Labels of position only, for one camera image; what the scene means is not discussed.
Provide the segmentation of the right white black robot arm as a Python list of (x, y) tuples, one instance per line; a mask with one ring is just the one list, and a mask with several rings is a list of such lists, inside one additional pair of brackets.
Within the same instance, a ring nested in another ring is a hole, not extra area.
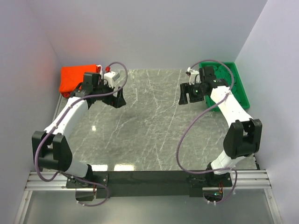
[(187, 69), (187, 83), (180, 85), (180, 105), (199, 102), (205, 96), (214, 101), (214, 105), (203, 111), (196, 120), (211, 109), (218, 107), (228, 124), (228, 132), (223, 141), (223, 151), (213, 160), (205, 171), (190, 171), (181, 163), (178, 166), (185, 172), (195, 175), (212, 173), (214, 176), (235, 172), (235, 165), (260, 148), (262, 122), (252, 118), (239, 104), (232, 93), (233, 83), (217, 78), (212, 66), (194, 70)]

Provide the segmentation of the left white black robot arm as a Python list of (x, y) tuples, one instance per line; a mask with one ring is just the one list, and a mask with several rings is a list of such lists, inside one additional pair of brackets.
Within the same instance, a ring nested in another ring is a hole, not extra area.
[(91, 181), (91, 165), (73, 158), (68, 138), (81, 116), (96, 101), (114, 108), (126, 105), (123, 87), (116, 87), (120, 74), (115, 71), (104, 74), (86, 72), (83, 81), (70, 93), (67, 104), (55, 120), (43, 131), (32, 135), (33, 159), (36, 171), (52, 169), (80, 179)]

